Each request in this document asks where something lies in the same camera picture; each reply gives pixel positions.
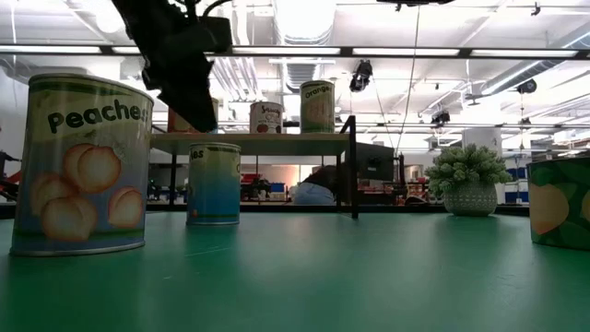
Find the green plant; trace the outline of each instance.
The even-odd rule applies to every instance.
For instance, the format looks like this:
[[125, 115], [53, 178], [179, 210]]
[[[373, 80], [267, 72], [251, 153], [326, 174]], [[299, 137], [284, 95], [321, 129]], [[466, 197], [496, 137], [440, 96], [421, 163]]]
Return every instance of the green plant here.
[[495, 151], [475, 144], [463, 148], [443, 148], [434, 166], [426, 170], [431, 178], [430, 190], [440, 196], [460, 184], [482, 182], [505, 184], [513, 179], [506, 171], [504, 160]]

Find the potted plant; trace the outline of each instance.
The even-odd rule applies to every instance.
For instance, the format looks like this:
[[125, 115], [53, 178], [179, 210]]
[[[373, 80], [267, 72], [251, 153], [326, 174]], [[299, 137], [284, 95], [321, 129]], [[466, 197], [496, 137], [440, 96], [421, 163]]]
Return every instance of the potted plant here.
[[488, 216], [498, 205], [495, 184], [505, 184], [512, 176], [495, 151], [475, 144], [463, 148], [443, 148], [426, 170], [430, 190], [444, 197], [444, 207], [456, 216]]

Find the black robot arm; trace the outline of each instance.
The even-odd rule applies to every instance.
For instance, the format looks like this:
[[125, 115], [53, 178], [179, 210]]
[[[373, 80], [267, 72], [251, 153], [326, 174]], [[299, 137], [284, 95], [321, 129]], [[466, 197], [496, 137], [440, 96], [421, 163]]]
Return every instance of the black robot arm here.
[[146, 60], [142, 73], [146, 88], [160, 89], [162, 101], [196, 130], [208, 132], [215, 129], [217, 120], [208, 80], [213, 63], [204, 52], [227, 51], [231, 29], [225, 18], [198, 18], [195, 3], [199, 1], [187, 0], [183, 13], [167, 0], [112, 0], [127, 35]]

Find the green table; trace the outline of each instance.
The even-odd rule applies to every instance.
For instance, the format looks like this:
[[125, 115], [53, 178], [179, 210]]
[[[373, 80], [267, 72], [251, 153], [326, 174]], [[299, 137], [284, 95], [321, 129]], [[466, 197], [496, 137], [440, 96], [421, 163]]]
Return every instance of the green table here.
[[532, 244], [526, 218], [147, 215], [147, 246], [7, 255], [0, 331], [588, 331], [590, 253]]

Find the wooden shelf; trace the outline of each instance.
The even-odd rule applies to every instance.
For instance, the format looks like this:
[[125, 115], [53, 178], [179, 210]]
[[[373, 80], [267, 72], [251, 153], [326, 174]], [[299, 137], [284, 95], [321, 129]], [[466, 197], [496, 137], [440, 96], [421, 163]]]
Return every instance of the wooden shelf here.
[[338, 156], [348, 146], [348, 134], [153, 134], [151, 147], [188, 155], [193, 143], [229, 143], [243, 156]]

